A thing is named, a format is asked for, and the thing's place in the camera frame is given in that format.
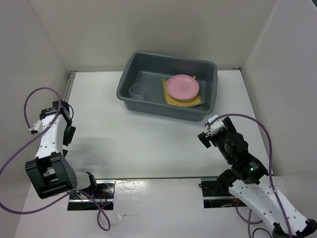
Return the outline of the yellow woven bamboo mat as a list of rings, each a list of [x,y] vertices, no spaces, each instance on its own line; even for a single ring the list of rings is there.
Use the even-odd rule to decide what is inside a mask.
[[[199,96],[197,99],[195,100],[191,100],[191,101],[187,101],[187,102],[181,102],[181,101],[176,101],[176,100],[173,100],[173,99],[167,99],[165,96],[166,96],[166,88],[165,88],[165,85],[166,85],[166,82],[167,80],[165,79],[162,79],[162,88],[163,88],[163,96],[164,96],[164,100],[165,100],[165,103],[168,104],[168,105],[172,105],[172,106],[179,106],[179,107],[186,107],[186,108],[190,108],[190,107],[194,107],[194,106],[198,106],[198,105],[202,105],[204,102],[201,98],[201,96]]]

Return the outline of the pink bear plate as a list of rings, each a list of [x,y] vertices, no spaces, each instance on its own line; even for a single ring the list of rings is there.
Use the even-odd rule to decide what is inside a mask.
[[[185,74],[178,74],[172,76],[169,80],[167,80],[165,85],[167,93],[173,94],[198,94],[199,93],[199,84],[197,80]]]

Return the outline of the clear glass cup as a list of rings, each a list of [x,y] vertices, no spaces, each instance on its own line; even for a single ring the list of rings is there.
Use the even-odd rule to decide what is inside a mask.
[[[145,90],[144,87],[140,84],[134,84],[129,88],[130,98],[134,100],[144,100]]]

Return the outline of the cream bear plate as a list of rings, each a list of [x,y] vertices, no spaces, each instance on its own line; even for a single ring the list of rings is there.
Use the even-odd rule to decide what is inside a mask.
[[[187,102],[187,101],[191,101],[191,100],[195,100],[197,99],[198,97],[200,96],[200,94],[185,94],[185,95],[180,95],[180,94],[169,94],[169,93],[166,93],[166,98],[167,99],[173,99],[173,100],[176,100],[176,101],[181,101],[181,102]]]

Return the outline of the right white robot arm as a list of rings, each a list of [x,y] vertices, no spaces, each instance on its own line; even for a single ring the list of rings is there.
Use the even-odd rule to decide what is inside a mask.
[[[249,152],[249,145],[236,131],[229,114],[215,115],[198,135],[206,148],[216,147],[231,166],[216,178],[218,192],[243,202],[272,231],[274,238],[305,238],[317,223],[302,215],[272,180],[272,167]]]

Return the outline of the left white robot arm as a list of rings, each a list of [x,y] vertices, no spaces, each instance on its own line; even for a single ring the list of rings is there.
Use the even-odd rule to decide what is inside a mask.
[[[95,197],[99,186],[91,172],[76,173],[66,160],[68,146],[76,127],[72,126],[69,104],[61,102],[61,110],[53,121],[58,109],[58,101],[51,108],[43,109],[40,122],[48,131],[42,136],[39,150],[34,160],[25,164],[25,171],[41,198],[48,198],[64,192],[80,190],[87,198]]]

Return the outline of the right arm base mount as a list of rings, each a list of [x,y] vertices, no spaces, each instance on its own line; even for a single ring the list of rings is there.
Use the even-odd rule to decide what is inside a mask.
[[[204,208],[226,208],[234,207],[237,200],[228,192],[222,191],[216,177],[202,178],[198,184],[203,195]]]

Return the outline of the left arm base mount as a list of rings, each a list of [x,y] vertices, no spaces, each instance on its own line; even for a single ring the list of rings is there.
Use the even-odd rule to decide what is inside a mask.
[[[115,180],[98,179],[97,190],[91,196],[104,210],[113,210],[114,191]],[[94,202],[82,193],[77,192],[69,196],[68,211],[91,211],[97,209]]]

